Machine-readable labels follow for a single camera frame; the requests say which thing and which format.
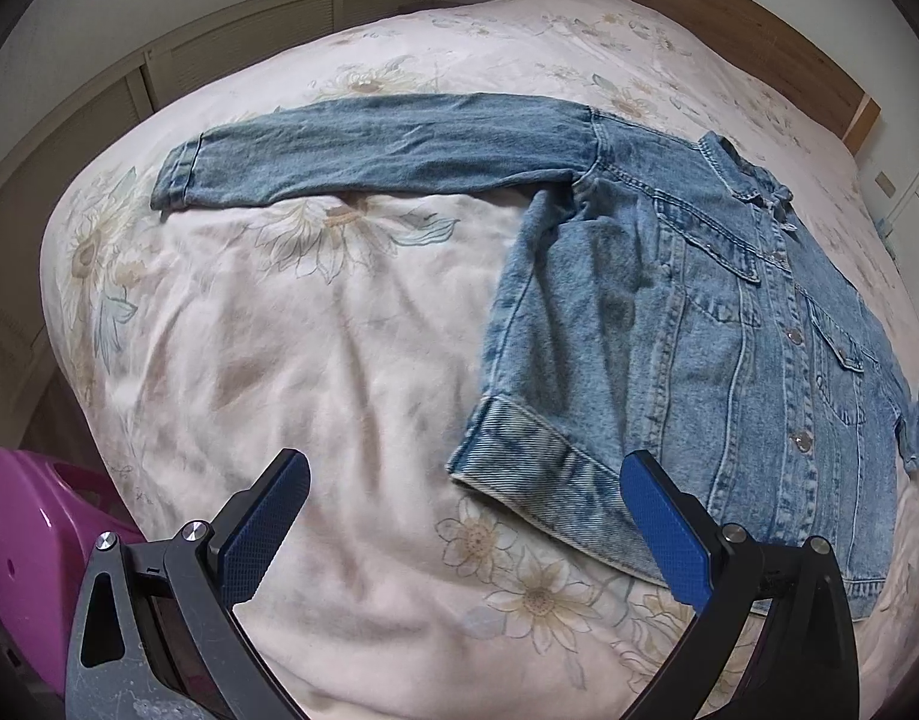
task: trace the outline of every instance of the floral bedsheet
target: floral bedsheet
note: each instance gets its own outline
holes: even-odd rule
[[[506,92],[727,135],[890,333],[913,386],[914,310],[830,132],[686,30],[626,0],[498,0],[282,53],[136,127],[70,186],[43,244],[50,340],[148,538],[211,517],[283,446],[313,491],[237,608],[314,718],[605,720],[689,622],[668,591],[451,483],[480,340],[524,199],[322,196],[161,220],[170,148],[343,95]],[[919,650],[919,475],[899,475],[893,566],[857,627],[869,716]],[[750,618],[706,710],[728,699]]]

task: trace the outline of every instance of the pink plastic object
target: pink plastic object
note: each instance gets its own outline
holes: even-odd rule
[[[0,620],[59,695],[79,584],[97,536],[115,531],[124,543],[144,541],[135,526],[107,513],[117,503],[106,476],[0,449]]]

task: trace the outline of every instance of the denim jacket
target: denim jacket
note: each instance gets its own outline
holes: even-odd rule
[[[854,617],[893,547],[919,410],[880,322],[725,138],[520,95],[332,100],[203,133],[152,208],[336,191],[531,196],[493,303],[482,397],[448,469],[583,552],[661,581],[619,493],[653,452],[717,522],[829,539]]]

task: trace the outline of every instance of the blue gripper pad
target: blue gripper pad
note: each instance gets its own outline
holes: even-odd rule
[[[672,597],[700,613],[713,594],[710,554],[672,499],[673,494],[682,493],[645,452],[633,452],[624,458],[620,493]]]
[[[276,470],[274,478],[261,477],[257,482],[257,485],[265,482],[262,497],[245,512],[239,527],[217,555],[218,591],[226,608],[253,597],[310,493],[310,466],[306,457],[295,450],[290,452],[293,454]],[[257,485],[237,495],[253,493]]]

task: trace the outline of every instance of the wall outlet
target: wall outlet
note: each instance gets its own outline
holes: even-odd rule
[[[880,170],[880,175],[877,175],[874,180],[879,185],[879,188],[883,190],[885,196],[892,197],[896,194],[896,187],[893,186],[893,182],[890,181],[885,172]]]

